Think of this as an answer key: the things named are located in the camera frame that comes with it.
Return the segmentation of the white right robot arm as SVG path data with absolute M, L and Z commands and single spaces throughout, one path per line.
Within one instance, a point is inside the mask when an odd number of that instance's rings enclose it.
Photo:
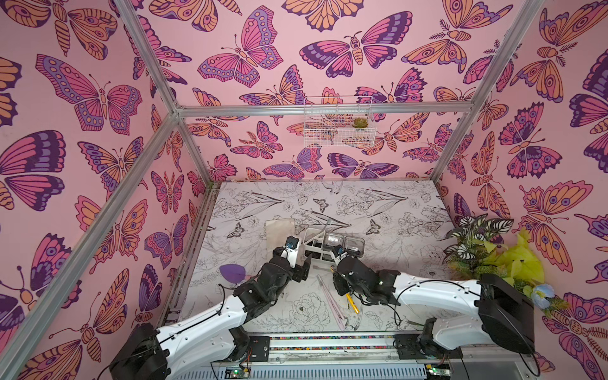
M 340 295 L 353 293 L 374 306 L 415 305 L 456 313 L 424 323 L 419 342 L 429 352 L 494 344 L 523 355 L 535 353 L 534 304 L 498 275 L 428 279 L 391 269 L 375 272 L 356 256 L 344 255 L 336 261 L 334 286 Z

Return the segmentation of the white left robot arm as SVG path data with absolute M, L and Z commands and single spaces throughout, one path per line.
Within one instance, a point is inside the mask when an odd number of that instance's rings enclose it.
M 306 280 L 309 271 L 310 259 L 292 266 L 275 256 L 220 304 L 171 326 L 136 327 L 109 364 L 111 377 L 177 379 L 216 361 L 239 361 L 250 344 L 244 324 L 273 307 L 288 284 Z

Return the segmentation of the yellow toothbrush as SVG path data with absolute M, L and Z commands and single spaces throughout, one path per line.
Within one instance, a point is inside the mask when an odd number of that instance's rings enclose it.
M 352 312 L 355 315 L 359 315 L 360 314 L 360 309 L 356 305 L 355 301 L 353 300 L 353 297 L 351 296 L 351 294 L 349 292 L 345 295 L 345 298 L 347 299 L 347 302 L 348 302 L 348 308 L 350 310 L 352 310 Z

